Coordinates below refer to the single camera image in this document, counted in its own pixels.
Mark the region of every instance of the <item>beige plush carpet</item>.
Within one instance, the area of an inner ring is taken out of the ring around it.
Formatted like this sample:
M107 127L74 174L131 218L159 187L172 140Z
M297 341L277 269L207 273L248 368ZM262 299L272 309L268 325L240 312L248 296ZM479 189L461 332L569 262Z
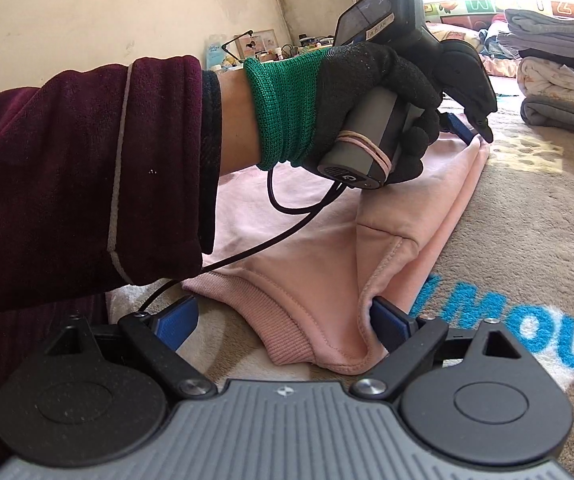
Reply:
M499 83L498 93L517 94L515 81ZM440 314L462 327L501 316L574 405L574 134L526 126L520 101L499 97L499 112L490 118L492 155L413 312ZM458 110L448 100L443 108ZM112 319L137 308L155 288L115 291ZM173 288L152 310L181 294ZM198 329L179 353L219 384L334 377L307 364L276 367L232 309L206 299L200 307ZM560 460L574 474L574 430Z

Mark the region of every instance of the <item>handheld device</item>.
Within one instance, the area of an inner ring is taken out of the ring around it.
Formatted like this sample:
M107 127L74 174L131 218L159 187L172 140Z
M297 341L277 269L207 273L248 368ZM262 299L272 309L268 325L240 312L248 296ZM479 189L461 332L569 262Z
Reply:
M389 355L339 381L230 380L176 346L195 298L117 325L71 318L0 390L0 480L528 480L556 461L572 407L497 319L477 330L375 298ZM459 364L443 367L449 359Z
M360 0L342 14L336 27L334 46L372 41L392 47L411 61L427 78L464 106L467 121L486 142L494 136L487 117L497 112L496 94L480 57L461 40L438 41L424 22L422 0ZM357 143L336 142L323 157L318 171L348 187L376 189L384 186L397 162L400 133L411 126L422 110L402 102L393 92L373 89L350 112L343 129L362 137L387 157L379 163ZM454 115L445 118L445 131L457 134L467 144L474 135Z

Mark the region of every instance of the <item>sweatshirt sleeve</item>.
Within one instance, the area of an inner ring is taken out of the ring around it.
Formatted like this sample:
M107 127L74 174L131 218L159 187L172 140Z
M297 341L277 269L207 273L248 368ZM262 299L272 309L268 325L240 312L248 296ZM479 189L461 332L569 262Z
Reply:
M195 276L220 115L217 78L193 57L0 93L0 311Z

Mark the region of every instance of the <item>gray folded garment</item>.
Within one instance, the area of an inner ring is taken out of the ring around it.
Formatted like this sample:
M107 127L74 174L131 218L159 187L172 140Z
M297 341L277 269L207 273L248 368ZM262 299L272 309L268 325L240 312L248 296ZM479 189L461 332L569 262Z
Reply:
M554 18L533 10L507 9L509 32L498 34L502 46L536 48L558 56L574 57L574 20Z
M574 132L574 104L560 99L531 96L520 108L522 120L530 126L552 126Z

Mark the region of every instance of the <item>metal screw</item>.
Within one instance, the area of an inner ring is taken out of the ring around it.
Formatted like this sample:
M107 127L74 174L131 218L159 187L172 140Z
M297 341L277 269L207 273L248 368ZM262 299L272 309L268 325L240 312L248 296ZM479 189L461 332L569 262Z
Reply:
M376 396L387 391L387 385L379 379L364 378L356 381L353 385L354 390L362 396Z
M192 397L199 397L211 391L211 383L206 379L185 379L178 384L180 391Z

